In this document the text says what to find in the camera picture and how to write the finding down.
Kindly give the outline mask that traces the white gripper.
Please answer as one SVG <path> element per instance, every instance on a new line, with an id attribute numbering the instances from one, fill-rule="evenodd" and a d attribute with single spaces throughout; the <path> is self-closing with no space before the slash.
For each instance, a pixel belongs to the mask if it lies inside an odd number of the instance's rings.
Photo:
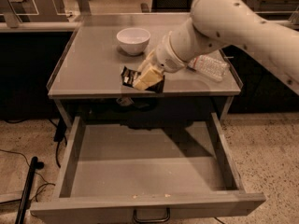
<path id="1" fill-rule="evenodd" d="M 135 89 L 144 91 L 162 81 L 164 79 L 163 70 L 167 73 L 176 73 L 186 67 L 187 64 L 173 51 L 170 38 L 171 32 L 162 38 L 157 47 L 138 66 L 138 73 L 134 76 L 133 81 Z M 154 65 L 154 57 L 157 65 L 163 70 Z"/>

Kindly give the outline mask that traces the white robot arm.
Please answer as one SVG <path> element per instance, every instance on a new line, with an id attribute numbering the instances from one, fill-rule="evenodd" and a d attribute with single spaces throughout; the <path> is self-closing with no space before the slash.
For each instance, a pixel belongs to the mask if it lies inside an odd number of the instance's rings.
<path id="1" fill-rule="evenodd" d="M 193 0 L 190 17 L 166 34 L 139 65 L 138 90 L 176 73 L 195 57 L 233 45 L 299 93 L 299 32 L 256 15 L 241 0 Z"/>

